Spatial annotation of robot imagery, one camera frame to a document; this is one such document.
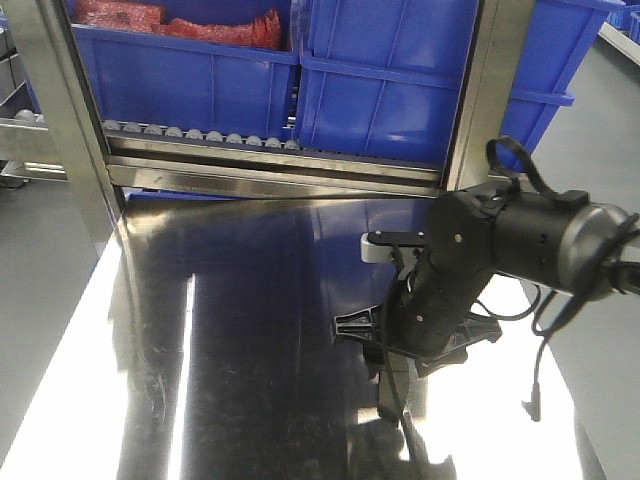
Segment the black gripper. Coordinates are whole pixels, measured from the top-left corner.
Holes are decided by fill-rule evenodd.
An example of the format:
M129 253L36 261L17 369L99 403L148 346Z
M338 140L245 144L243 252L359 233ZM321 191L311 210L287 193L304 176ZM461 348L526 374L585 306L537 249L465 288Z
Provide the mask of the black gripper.
M452 270L422 259L404 280L392 283L382 307L335 316L332 343L376 349L384 344L423 358L442 354L448 343L452 348L495 343L502 336L498 320L469 312L493 274L489 264Z

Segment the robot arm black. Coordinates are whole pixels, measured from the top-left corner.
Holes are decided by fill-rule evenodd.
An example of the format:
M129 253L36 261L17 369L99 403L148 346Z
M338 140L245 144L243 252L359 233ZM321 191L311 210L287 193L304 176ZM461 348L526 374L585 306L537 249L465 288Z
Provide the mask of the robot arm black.
M500 179L437 197L424 231L362 236L363 261L393 263L398 277L386 301L335 318L332 333L362 344L369 362L389 350L434 370L497 340L499 315L472 312L496 274L568 294L554 329L588 301L638 291L638 264L621 260L638 236L636 216L584 191L554 191L509 136L490 140L486 158Z

